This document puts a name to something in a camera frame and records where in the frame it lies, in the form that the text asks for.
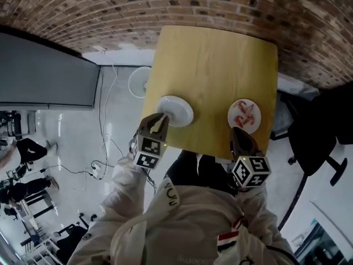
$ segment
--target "gray partition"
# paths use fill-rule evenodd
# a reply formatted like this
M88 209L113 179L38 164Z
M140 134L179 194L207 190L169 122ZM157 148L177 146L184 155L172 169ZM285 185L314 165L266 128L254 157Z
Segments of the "gray partition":
M0 33L0 110L93 108L98 75L90 61Z

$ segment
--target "plate with red food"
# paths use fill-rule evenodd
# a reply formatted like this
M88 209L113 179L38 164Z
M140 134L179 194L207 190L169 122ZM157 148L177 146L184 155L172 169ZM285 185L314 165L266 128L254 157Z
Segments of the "plate with red food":
M261 124L260 109L249 99L239 99L228 110L228 123L231 128L236 126L252 134Z

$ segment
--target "table top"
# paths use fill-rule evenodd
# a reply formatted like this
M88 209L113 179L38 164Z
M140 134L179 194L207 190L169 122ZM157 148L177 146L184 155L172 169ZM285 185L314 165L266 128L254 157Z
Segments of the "table top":
M230 31L193 26L163 27L147 83L142 118L155 113L162 96L186 100L194 110L187 127L169 127L169 146L231 159L228 109L254 101L261 124L252 134L266 152L277 90L277 46Z

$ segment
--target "black pants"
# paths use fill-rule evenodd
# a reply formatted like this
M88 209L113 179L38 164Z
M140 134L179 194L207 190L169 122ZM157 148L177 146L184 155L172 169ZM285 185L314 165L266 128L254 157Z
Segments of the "black pants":
M176 186L209 187L233 196L237 191L228 185L228 174L212 156L203 155L197 173L197 158L193 152L182 150L178 159L168 169L166 177Z
M36 144L31 139L17 141L17 148L21 154L21 164L28 161L36 161L47 154L47 149Z
M20 202L26 197L41 192L45 188L50 186L50 180L48 179L34 179L28 183L17 183L10 187L9 196L15 201Z

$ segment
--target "brick wall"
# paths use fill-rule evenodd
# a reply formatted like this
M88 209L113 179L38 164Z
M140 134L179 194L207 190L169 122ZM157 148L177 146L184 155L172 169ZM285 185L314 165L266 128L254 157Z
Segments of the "brick wall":
M0 0L0 23L79 52L155 48L163 25L224 29L279 47L279 71L320 88L353 80L353 0Z

